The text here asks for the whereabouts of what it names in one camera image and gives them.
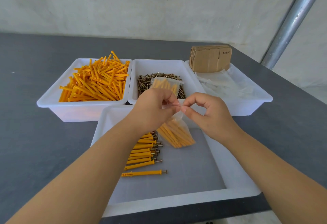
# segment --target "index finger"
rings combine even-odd
[[[192,95],[188,96],[183,105],[191,107],[193,104],[199,103],[203,105],[204,108],[209,108],[211,96],[205,93],[194,92]]]
[[[177,97],[175,96],[175,94],[168,89],[161,89],[161,88],[154,88],[153,90],[157,91],[157,95],[160,98],[160,100],[165,100],[169,103],[172,104],[179,104],[179,101],[177,99]]]

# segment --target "finger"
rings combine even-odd
[[[191,107],[193,104],[198,104],[200,106],[205,107],[206,109],[210,106],[210,98],[211,96],[205,93],[194,92],[192,95],[187,97],[183,103],[183,105]]]
[[[201,127],[204,124],[205,117],[195,110],[193,110],[191,107],[188,106],[182,106],[181,111],[192,121],[194,121],[199,127]]]
[[[167,109],[162,109],[161,115],[164,116],[165,120],[168,120],[170,117],[172,117],[174,114],[176,114],[180,110],[181,110],[181,108],[179,106],[172,105]]]
[[[177,97],[175,94],[168,89],[154,89],[157,91],[158,97],[161,98],[161,100],[165,100],[166,102],[172,103],[174,105],[177,105],[179,103]]]

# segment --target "person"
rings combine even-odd
[[[162,109],[163,101],[171,106]],[[205,115],[190,108],[193,104],[205,107]],[[245,133],[223,100],[194,93],[180,106],[166,89],[149,89],[141,94],[122,121],[7,223],[98,223],[139,137],[180,110],[235,156],[282,223],[327,223],[327,190]]]

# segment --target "dark table surface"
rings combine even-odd
[[[80,57],[188,60],[197,42],[0,34],[0,223],[91,144],[97,122],[64,123],[36,101]],[[274,100],[235,117],[250,135],[327,187],[327,105],[233,48],[232,63]],[[103,218],[101,223],[193,223],[268,210],[262,194]]]

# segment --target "white plastic bin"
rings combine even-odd
[[[41,108],[49,108],[63,122],[87,122],[98,121],[101,111],[107,106],[124,105],[128,100],[129,82],[132,71],[133,61],[130,59],[120,59],[122,63],[130,61],[128,67],[129,76],[126,78],[125,91],[122,100],[119,101],[90,101],[90,102],[58,102],[62,92],[59,86],[66,86],[69,83],[69,76],[72,76],[74,68],[79,68],[90,63],[89,58],[78,58],[72,65],[61,75],[61,77],[43,94],[37,101]]]
[[[105,108],[91,145],[133,107]],[[175,149],[164,143],[159,154],[162,163],[132,171],[162,169],[168,170],[168,174],[120,178],[103,217],[260,194],[255,183],[223,145],[204,135],[187,117],[183,120],[196,144]]]
[[[185,61],[185,65],[189,73],[193,74],[193,70],[189,66],[189,61]],[[250,78],[248,78],[244,73],[242,73],[237,67],[232,63],[230,64],[230,69],[233,69],[232,79],[237,82],[245,82],[247,85],[253,88],[253,98],[227,98],[222,97],[223,101],[226,103],[228,110],[232,116],[243,116],[251,115],[257,108],[259,108],[264,102],[271,102],[273,100],[272,96],[269,95],[264,89],[258,86]]]
[[[179,76],[183,84],[183,89],[186,97],[194,92],[203,92],[203,87],[194,75],[187,69],[182,60],[133,60],[133,68],[130,80],[130,91],[128,95],[128,102],[135,104],[138,98],[137,80],[140,75],[147,75],[152,73],[172,73]]]

